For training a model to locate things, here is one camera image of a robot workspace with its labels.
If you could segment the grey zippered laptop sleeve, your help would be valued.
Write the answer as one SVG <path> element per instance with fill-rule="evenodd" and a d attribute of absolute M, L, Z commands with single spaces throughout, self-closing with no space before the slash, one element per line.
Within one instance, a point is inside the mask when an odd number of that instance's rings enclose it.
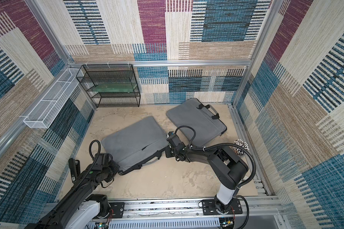
<path fill-rule="evenodd" d="M 167 134 L 153 116 L 112 133 L 101 140 L 106 153 L 119 165 L 118 174 L 123 176 L 151 161 L 160 159 L 167 147 Z"/>

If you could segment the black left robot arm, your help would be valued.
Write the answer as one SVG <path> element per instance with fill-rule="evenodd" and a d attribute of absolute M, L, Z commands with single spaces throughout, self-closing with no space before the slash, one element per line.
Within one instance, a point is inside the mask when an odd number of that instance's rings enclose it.
<path fill-rule="evenodd" d="M 78 175 L 71 190 L 37 223 L 27 229 L 82 229 L 95 217 L 106 218 L 110 206 L 106 195 L 92 192 L 103 182 L 114 180 L 119 166 L 108 153 L 101 153 L 101 143 L 93 140 L 89 145 L 92 164 Z"/>

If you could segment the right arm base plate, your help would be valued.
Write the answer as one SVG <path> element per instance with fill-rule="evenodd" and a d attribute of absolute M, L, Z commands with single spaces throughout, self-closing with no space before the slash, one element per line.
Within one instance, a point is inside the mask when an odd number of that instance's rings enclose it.
<path fill-rule="evenodd" d="M 204 215 L 233 215 L 242 214 L 239 199 L 234 198 L 228 204 L 221 203 L 218 199 L 204 199 L 198 203 Z"/>

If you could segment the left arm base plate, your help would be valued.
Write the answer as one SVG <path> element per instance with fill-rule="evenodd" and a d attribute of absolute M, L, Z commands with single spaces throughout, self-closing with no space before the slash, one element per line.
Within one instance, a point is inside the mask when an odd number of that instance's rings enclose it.
<path fill-rule="evenodd" d="M 125 202 L 109 202 L 105 219 L 121 219 L 124 214 Z"/>

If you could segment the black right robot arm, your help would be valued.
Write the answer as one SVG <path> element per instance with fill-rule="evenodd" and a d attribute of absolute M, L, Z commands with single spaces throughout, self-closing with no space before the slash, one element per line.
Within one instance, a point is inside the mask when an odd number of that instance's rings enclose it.
<path fill-rule="evenodd" d="M 228 214 L 233 211 L 233 203 L 238 200 L 240 188 L 248 184 L 256 174 L 256 162 L 249 153 L 248 144 L 239 139 L 234 143 L 220 143 L 210 147 L 196 147 L 192 140 L 188 145 L 177 135 L 181 128 L 192 130 L 193 137 L 196 131 L 189 126 L 180 126 L 167 135 L 168 146 L 166 154 L 176 161 L 199 162 L 210 165 L 218 180 L 220 188 L 214 197 L 214 203 L 206 206 L 216 214 Z"/>

